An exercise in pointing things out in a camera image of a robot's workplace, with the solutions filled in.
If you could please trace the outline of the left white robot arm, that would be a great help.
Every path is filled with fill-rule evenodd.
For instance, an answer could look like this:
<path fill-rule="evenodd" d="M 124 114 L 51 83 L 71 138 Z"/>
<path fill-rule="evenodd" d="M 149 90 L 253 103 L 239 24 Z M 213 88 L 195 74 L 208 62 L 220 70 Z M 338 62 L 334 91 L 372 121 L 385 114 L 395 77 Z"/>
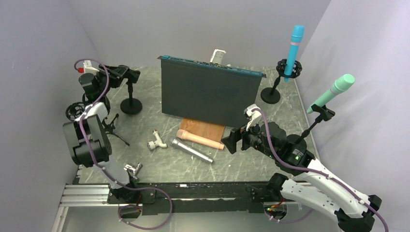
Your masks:
<path fill-rule="evenodd" d="M 139 189 L 132 185 L 130 174 L 111 159 L 112 147 L 106 133 L 105 119 L 111 106 L 106 94 L 122 82 L 127 66 L 93 67 L 90 60 L 84 60 L 77 68 L 81 73 L 79 83 L 84 90 L 83 111 L 63 124 L 63 133 L 73 162 L 86 168 L 99 169 L 108 180 L 110 188 L 120 191 L 120 197 L 127 203 L 138 199 Z"/>

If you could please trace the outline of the pink microphone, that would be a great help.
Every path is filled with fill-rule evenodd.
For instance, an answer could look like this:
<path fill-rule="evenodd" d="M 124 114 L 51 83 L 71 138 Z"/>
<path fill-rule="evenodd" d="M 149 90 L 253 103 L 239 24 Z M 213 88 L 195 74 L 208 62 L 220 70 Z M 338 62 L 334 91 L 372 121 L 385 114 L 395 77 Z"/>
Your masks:
<path fill-rule="evenodd" d="M 183 140 L 189 140 L 189 141 L 192 141 L 192 142 L 195 142 L 195 143 L 199 143 L 199 144 L 206 145 L 206 146 L 216 148 L 216 149 L 220 149 L 220 150 L 223 150 L 224 147 L 225 147 L 224 144 L 222 144 L 220 142 L 216 142 L 216 141 L 201 137 L 199 135 L 195 135 L 193 133 L 190 133 L 190 132 L 188 132 L 186 130 L 182 130 L 182 129 L 179 129 L 177 131 L 176 136 L 180 139 L 183 139 Z"/>

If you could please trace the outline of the black round-base clip stand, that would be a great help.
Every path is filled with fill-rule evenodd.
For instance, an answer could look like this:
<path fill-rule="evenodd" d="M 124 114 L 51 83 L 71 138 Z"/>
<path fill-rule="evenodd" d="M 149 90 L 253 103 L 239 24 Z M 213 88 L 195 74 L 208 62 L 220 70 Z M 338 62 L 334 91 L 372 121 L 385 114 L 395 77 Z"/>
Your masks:
<path fill-rule="evenodd" d="M 133 85 L 137 83 L 140 74 L 140 71 L 132 70 L 128 67 L 123 75 L 124 78 L 128 79 L 126 84 L 128 86 L 129 97 L 121 102 L 120 109 L 127 115 L 136 115 L 141 112 L 143 108 L 141 101 L 133 97 Z"/>

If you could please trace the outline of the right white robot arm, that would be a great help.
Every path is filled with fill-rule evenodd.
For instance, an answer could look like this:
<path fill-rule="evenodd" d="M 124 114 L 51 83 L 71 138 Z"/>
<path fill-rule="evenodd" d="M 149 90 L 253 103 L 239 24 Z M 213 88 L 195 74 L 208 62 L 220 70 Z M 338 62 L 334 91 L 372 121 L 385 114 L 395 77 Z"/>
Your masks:
<path fill-rule="evenodd" d="M 315 156 L 299 144 L 287 139 L 285 130 L 275 122 L 232 129 L 221 142 L 230 153 L 252 147 L 273 159 L 284 172 L 310 183 L 315 189 L 304 187 L 291 178 L 275 173 L 266 185 L 269 199 L 280 198 L 304 204 L 335 221 L 344 232 L 369 232 L 374 213 L 381 205 L 377 195 L 366 195 L 334 176 Z"/>

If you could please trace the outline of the blue microphone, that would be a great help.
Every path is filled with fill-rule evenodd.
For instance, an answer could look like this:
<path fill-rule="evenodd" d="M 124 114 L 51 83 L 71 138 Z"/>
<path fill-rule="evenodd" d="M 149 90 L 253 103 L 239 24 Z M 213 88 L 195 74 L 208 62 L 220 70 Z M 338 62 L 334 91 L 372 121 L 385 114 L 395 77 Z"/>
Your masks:
<path fill-rule="evenodd" d="M 291 75 L 293 72 L 294 62 L 298 53 L 299 45 L 304 36 L 305 27 L 303 25 L 295 25 L 291 34 L 290 49 L 287 56 L 286 67 L 284 74 Z"/>

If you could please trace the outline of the grey microphone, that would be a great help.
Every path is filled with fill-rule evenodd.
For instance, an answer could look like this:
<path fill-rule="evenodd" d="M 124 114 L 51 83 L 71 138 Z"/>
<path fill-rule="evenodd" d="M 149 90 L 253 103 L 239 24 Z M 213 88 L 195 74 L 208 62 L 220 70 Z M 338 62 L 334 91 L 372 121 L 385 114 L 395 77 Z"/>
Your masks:
<path fill-rule="evenodd" d="M 213 163 L 214 160 L 206 155 L 205 153 L 199 151 L 198 149 L 195 149 L 187 144 L 185 144 L 184 142 L 182 142 L 179 138 L 174 138 L 171 141 L 171 146 L 174 148 L 177 148 L 187 154 L 190 154 L 193 157 L 199 158 L 207 163 Z"/>

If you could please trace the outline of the black tripod shock-mount stand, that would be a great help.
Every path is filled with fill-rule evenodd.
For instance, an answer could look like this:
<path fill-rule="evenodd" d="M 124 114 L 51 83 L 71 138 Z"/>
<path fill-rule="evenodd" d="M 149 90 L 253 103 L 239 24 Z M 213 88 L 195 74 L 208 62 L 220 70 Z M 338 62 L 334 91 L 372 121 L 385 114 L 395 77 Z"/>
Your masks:
<path fill-rule="evenodd" d="M 75 102 L 67 107 L 65 111 L 65 115 L 70 121 L 74 121 L 76 118 L 82 115 L 82 113 L 85 111 L 85 108 L 86 106 L 83 102 Z M 105 122 L 105 119 L 107 118 L 103 119 L 102 126 L 104 128 L 104 131 L 106 132 L 106 134 L 111 134 L 119 138 L 120 140 L 122 140 L 127 146 L 130 146 L 130 144 L 127 141 L 125 141 L 123 138 L 121 138 L 119 135 L 117 135 L 114 132 L 116 128 L 115 122 L 116 122 L 116 119 L 118 119 L 118 117 L 119 117 L 119 114 L 117 113 L 109 124 Z"/>

